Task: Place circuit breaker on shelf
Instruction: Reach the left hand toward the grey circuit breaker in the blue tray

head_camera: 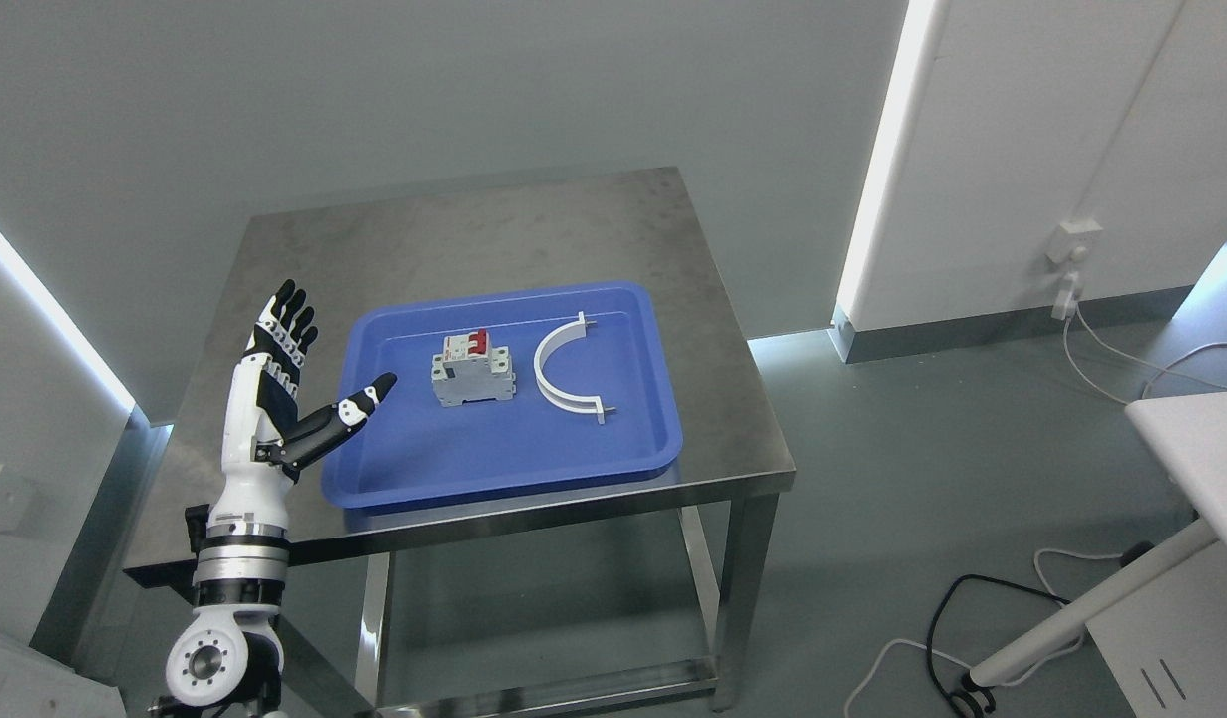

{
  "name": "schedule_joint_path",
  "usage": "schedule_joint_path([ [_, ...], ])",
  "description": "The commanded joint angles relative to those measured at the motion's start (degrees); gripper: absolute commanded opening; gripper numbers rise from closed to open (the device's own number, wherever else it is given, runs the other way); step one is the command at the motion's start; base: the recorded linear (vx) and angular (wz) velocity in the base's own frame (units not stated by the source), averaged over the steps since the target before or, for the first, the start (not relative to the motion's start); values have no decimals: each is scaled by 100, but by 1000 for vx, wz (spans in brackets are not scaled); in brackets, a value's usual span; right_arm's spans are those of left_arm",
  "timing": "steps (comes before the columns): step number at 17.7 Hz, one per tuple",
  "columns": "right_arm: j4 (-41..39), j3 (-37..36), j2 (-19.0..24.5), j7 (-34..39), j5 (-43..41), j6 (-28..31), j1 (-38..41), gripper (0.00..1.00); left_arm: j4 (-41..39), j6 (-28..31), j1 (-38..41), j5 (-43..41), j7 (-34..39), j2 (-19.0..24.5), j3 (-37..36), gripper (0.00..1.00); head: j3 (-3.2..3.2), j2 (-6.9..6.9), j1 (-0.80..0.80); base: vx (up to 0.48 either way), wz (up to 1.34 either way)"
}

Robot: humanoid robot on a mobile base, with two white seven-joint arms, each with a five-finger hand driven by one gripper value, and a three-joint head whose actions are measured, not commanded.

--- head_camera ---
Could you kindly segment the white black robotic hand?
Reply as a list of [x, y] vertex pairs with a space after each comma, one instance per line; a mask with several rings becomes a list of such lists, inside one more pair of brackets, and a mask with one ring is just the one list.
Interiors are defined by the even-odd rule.
[[396, 383], [382, 373], [348, 396], [299, 415], [299, 373], [317, 341], [306, 290], [286, 280], [256, 315], [231, 377], [221, 469], [209, 527], [290, 527], [286, 496], [299, 473], [360, 433]]

